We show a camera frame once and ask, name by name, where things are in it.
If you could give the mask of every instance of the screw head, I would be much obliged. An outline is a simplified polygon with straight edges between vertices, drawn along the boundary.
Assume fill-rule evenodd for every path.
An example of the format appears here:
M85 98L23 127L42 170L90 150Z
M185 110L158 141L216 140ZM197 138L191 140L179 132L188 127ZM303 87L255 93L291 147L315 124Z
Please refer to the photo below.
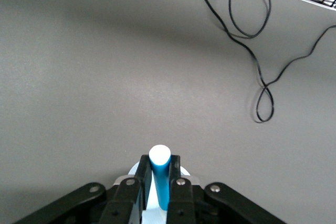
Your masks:
M182 179L182 178L179 178L179 179L176 181L176 183L177 183L179 186L183 186L183 185L185 185L185 180Z
M217 185L212 185L212 186L210 187L210 190L213 191L214 193L218 193L221 189L220 189L220 187L217 186Z
M99 190L99 186L92 186L89 190L90 193L95 193Z
M130 179L126 180L126 185L128 185L128 186L134 185L134 183L135 183L134 178L130 178Z

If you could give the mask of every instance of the gray wall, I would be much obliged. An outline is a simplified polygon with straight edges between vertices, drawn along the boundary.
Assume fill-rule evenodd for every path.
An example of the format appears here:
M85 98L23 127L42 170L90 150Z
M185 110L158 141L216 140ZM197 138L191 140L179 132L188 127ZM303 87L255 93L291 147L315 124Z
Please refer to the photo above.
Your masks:
M211 2L229 23L227 0ZM233 4L240 26L256 31L263 1ZM266 81L336 23L334 10L302 0L272 5L247 41ZM110 187L155 144L203 185L224 182L288 223L334 223L335 30L271 87L275 116L257 124L256 68L203 0L0 8L1 223L88 182Z

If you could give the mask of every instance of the silver screw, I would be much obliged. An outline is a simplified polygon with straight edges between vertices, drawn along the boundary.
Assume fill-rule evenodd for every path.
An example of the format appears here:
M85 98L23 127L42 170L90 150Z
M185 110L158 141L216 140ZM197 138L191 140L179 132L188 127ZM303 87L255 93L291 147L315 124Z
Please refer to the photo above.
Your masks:
M99 190L99 186L92 186L89 190L90 193L95 193L96 191Z
M185 180L182 179L182 178L179 178L176 183L179 185L179 186L183 186L185 184Z
M217 185L212 185L212 186L210 187L210 190L213 191L214 193L218 193L221 189L220 189L220 187L217 186Z
M128 179L126 181L126 185L128 185L128 186L134 185L134 183L135 183L135 179L134 178L130 178L130 179Z

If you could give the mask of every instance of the screw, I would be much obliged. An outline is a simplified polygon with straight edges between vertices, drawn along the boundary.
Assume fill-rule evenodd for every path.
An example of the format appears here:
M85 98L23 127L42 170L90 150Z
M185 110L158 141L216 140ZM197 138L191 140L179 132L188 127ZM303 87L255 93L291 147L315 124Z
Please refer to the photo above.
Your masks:
M89 190L90 193L95 193L99 190L99 186L92 186Z
M212 185L212 186L210 187L210 190L213 191L214 193L217 193L217 192L219 192L221 189L220 189L220 187L217 186L217 185Z
M130 178L130 179L128 179L126 181L126 185L128 185L128 186L134 185L134 183L135 183L135 179L134 178Z
M179 185L179 186L183 186L185 184L185 180L182 179L182 178L179 178L176 183Z

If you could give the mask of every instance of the blue cylinder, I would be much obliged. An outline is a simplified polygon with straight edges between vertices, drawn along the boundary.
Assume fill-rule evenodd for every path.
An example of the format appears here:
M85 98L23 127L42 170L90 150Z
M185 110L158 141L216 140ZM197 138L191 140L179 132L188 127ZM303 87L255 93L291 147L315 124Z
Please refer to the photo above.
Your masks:
M149 158L159 205L163 210L167 210L169 204L170 149L165 145L156 145L149 151Z

